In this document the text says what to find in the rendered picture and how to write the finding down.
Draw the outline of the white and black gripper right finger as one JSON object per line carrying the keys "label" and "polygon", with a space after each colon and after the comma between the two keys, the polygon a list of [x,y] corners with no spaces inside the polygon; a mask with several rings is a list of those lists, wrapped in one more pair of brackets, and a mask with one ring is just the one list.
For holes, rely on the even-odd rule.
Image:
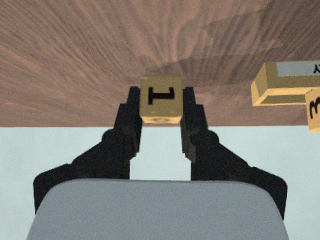
{"label": "white and black gripper right finger", "polygon": [[180,127],[182,153],[191,161],[190,181],[240,181],[263,188],[272,196],[284,222],[286,182],[279,176],[250,167],[220,144],[218,135],[208,130],[203,104],[196,104],[193,87],[183,89]]}

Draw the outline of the yellow number cube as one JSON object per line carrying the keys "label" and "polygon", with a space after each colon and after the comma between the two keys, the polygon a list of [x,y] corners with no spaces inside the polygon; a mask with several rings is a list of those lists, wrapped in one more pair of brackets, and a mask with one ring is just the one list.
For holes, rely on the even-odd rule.
{"label": "yellow number cube", "polygon": [[142,76],[139,115],[145,123],[178,123],[183,116],[183,78]]}
{"label": "yellow number cube", "polygon": [[305,94],[308,126],[310,132],[320,132],[320,89]]}

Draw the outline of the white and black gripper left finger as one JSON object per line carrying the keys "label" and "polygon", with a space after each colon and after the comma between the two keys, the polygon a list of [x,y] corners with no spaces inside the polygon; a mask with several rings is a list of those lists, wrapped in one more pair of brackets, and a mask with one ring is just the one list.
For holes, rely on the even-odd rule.
{"label": "white and black gripper left finger", "polygon": [[[46,193],[73,179],[130,179],[130,160],[139,153],[143,119],[140,88],[131,86],[126,103],[120,103],[114,127],[101,142],[64,164],[37,175],[33,181],[35,215]],[[97,170],[96,170],[97,169]]]}

